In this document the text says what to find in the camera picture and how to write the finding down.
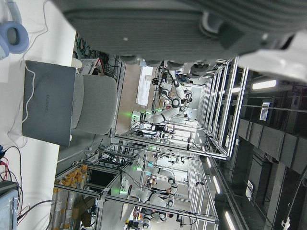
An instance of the label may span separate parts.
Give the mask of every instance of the label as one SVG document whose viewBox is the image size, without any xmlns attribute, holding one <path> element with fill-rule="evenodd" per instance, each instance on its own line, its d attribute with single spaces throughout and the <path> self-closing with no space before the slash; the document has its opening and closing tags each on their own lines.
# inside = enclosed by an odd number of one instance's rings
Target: label
<svg viewBox="0 0 307 230">
<path fill-rule="evenodd" d="M 66 210 L 66 216 L 65 216 L 65 218 L 66 218 L 66 219 L 71 218 L 71 215 L 72 215 L 72 210 Z"/>
<path fill-rule="evenodd" d="M 61 206 L 62 206 L 62 202 L 61 202 L 61 201 L 60 201 L 60 202 L 57 202 L 55 211 L 56 211 L 56 212 L 59 212 L 59 211 L 61 210 Z"/>
</svg>

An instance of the blue headphones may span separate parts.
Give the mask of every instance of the blue headphones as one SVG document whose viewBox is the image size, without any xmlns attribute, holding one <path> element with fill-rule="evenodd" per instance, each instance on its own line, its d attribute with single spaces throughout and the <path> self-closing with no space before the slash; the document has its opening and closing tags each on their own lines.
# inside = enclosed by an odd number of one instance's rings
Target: blue headphones
<svg viewBox="0 0 307 230">
<path fill-rule="evenodd" d="M 22 25 L 16 2 L 7 0 L 7 4 L 13 21 L 0 24 L 0 60 L 6 58 L 10 53 L 23 53 L 29 46 L 28 32 Z"/>
</svg>

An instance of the laptop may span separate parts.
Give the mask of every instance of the laptop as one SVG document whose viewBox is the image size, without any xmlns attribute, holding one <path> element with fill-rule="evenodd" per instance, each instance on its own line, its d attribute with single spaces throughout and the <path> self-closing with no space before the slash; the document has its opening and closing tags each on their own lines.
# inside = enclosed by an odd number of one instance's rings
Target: laptop
<svg viewBox="0 0 307 230">
<path fill-rule="evenodd" d="M 28 117 L 23 122 L 24 136 L 62 146 L 69 146 L 72 100 L 76 69 L 36 61 L 26 61 L 35 73 L 34 94 L 28 103 Z M 32 94 L 33 73 L 25 69 L 24 110 Z"/>
</svg>

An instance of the light strip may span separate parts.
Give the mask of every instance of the light strip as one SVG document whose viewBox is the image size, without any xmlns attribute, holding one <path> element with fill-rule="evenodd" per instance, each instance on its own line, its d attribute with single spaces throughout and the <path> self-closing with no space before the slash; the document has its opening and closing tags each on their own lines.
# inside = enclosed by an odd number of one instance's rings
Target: light strip
<svg viewBox="0 0 307 230">
<path fill-rule="evenodd" d="M 208 164 L 209 168 L 211 168 L 211 167 L 212 167 L 212 165 L 211 165 L 211 162 L 210 162 L 210 160 L 209 160 L 209 158 L 208 158 L 208 157 L 207 157 L 206 161 L 207 161 L 207 164 Z"/>
<path fill-rule="evenodd" d="M 227 220 L 227 223 L 228 223 L 230 230 L 236 230 L 234 224 L 231 221 L 231 218 L 230 218 L 230 215 L 229 215 L 228 212 L 225 212 L 225 217 L 226 217 L 226 220 Z"/>
<path fill-rule="evenodd" d="M 233 88 L 231 90 L 232 93 L 235 93 L 235 92 L 240 92 L 240 87 L 237 87 L 237 88 Z"/>
<path fill-rule="evenodd" d="M 271 87 L 276 86 L 276 83 L 277 83 L 276 80 L 268 80 L 268 81 L 255 83 L 255 84 L 253 84 L 253 90 L 271 88 Z"/>
<path fill-rule="evenodd" d="M 215 188 L 216 188 L 216 192 L 217 192 L 218 194 L 220 194 L 220 192 L 221 192 L 220 186 L 219 186 L 219 184 L 217 183 L 217 179 L 216 179 L 215 176 L 213 176 L 213 182 L 214 182 L 214 185 L 215 185 Z"/>
</svg>

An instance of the table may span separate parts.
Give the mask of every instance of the table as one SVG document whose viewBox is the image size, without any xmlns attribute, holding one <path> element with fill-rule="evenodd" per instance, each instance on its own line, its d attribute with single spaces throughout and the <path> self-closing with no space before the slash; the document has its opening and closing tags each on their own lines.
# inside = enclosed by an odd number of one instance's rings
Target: table
<svg viewBox="0 0 307 230">
<path fill-rule="evenodd" d="M 23 25 L 30 38 L 31 49 L 24 59 L 42 61 L 64 66 L 71 65 L 75 30 L 68 24 L 56 7 L 51 3 L 45 4 L 45 16 L 48 31 L 44 22 L 42 0 L 16 0 Z M 6 4 L 0 0 L 0 22 L 10 18 Z M 0 145 L 4 148 L 16 144 L 22 146 L 21 134 L 22 100 L 24 94 L 24 63 L 23 55 L 10 55 L 8 82 L 0 83 Z M 59 146 L 28 138 L 26 145 L 20 149 L 22 157 L 21 173 L 23 177 L 24 206 L 34 205 L 52 198 L 53 184 L 56 173 Z M 19 154 L 14 148 L 5 155 L 9 160 L 9 168 L 19 176 Z M 49 221 L 50 203 L 35 207 L 19 224 L 18 230 L 42 230 Z"/>
</svg>

